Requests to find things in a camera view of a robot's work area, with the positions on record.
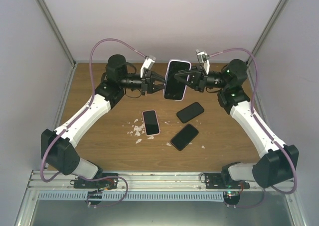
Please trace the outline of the aluminium rail frame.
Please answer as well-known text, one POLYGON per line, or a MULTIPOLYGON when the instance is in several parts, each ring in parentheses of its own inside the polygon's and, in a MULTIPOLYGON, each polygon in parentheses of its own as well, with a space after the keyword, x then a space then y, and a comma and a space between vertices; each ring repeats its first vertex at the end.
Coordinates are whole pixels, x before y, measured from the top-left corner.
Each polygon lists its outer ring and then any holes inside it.
POLYGON ((40 200, 41 191, 86 191, 70 185, 72 177, 43 183, 32 172, 16 219, 17 226, 305 226, 297 194, 244 190, 239 205, 196 201, 126 201, 128 192, 222 192, 206 189, 198 172, 120 172, 123 181, 109 191, 124 192, 118 201, 90 208, 85 200, 40 200))

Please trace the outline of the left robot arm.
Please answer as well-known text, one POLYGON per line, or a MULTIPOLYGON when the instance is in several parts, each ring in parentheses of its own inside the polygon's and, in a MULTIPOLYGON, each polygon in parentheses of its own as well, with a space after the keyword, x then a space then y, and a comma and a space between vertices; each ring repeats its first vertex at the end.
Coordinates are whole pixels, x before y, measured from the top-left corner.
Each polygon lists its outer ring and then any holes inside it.
POLYGON ((41 134, 41 165, 49 164, 63 175, 85 178, 91 188, 101 186, 100 168, 79 157, 75 148, 91 126, 122 99, 127 89, 145 95, 164 88, 164 77, 151 70, 154 62, 154 57, 147 56, 139 71, 129 73, 127 67, 130 64, 124 56, 111 56, 101 82, 88 102, 63 125, 55 130, 46 129, 41 134))

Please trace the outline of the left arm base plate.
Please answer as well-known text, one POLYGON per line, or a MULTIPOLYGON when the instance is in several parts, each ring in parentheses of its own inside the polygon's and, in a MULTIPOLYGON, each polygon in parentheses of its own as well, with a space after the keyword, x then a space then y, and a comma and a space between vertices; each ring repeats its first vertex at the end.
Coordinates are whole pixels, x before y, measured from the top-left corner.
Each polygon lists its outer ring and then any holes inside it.
POLYGON ((74 189, 88 189, 89 191, 87 193, 85 201, 88 201, 91 206, 97 206, 102 202, 103 191, 113 190, 117 188, 118 176, 118 173, 101 173, 97 176, 97 178, 108 178, 94 182, 75 178, 69 183, 71 186, 74 187, 74 189))

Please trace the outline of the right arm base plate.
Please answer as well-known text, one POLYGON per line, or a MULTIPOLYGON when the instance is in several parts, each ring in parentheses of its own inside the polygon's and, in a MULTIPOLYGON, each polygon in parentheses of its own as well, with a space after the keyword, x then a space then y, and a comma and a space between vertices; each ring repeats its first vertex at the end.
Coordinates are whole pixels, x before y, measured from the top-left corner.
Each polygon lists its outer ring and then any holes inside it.
POLYGON ((234 181, 222 173, 200 173, 199 180, 205 184, 206 189, 223 190, 223 200, 226 206, 237 207, 241 194, 250 189, 250 184, 245 181, 234 181))

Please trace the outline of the black phone upper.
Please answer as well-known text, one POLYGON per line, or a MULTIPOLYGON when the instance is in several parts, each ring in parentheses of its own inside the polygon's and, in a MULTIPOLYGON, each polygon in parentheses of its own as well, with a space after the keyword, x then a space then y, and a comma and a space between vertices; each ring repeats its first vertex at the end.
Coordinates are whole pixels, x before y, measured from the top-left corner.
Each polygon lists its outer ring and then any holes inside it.
POLYGON ((194 102, 176 113, 182 123, 187 123, 200 114, 204 113, 204 108, 199 102, 194 102))

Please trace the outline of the phone in pink case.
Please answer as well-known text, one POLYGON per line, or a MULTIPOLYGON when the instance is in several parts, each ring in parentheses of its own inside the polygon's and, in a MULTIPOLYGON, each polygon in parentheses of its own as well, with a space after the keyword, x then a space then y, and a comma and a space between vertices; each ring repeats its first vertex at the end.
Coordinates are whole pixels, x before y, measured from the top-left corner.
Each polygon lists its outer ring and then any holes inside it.
POLYGON ((145 132, 147 136, 154 136, 160 133, 157 113, 155 110, 148 110, 142 112, 145 132))

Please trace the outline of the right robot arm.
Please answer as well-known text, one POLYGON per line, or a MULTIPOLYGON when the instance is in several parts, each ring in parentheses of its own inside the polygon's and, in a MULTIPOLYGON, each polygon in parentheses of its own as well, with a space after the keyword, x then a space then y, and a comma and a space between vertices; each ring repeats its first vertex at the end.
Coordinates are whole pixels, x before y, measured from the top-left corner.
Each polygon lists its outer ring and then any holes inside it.
POLYGON ((296 167, 299 151, 277 137, 254 108, 253 99, 244 92, 242 84, 247 79, 247 65, 239 59, 231 60, 221 71, 208 71, 206 63, 179 70, 174 79, 203 92, 205 88, 218 88, 218 102, 243 128, 260 157, 257 163, 235 162, 222 168, 221 184, 231 189, 238 181, 256 182, 262 188, 292 179, 293 193, 297 188, 296 167))

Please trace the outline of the black phone lower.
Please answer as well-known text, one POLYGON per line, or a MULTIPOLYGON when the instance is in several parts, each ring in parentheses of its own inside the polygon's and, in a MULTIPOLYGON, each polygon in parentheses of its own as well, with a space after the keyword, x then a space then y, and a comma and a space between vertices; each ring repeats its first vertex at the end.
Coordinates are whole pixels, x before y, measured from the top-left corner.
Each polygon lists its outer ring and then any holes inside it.
POLYGON ((170 141, 178 151, 184 150, 199 134, 199 131, 191 124, 187 124, 170 141))

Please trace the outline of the black phone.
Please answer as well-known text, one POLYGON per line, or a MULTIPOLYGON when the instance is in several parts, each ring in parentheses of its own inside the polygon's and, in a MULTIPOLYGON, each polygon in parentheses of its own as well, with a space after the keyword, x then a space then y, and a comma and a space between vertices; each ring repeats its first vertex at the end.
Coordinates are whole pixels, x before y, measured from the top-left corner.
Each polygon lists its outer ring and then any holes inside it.
POLYGON ((194 102, 176 113, 182 123, 187 123, 200 114, 204 113, 204 108, 199 102, 194 102))
POLYGON ((199 134, 199 131, 191 124, 187 124, 170 141, 178 151, 184 150, 199 134))

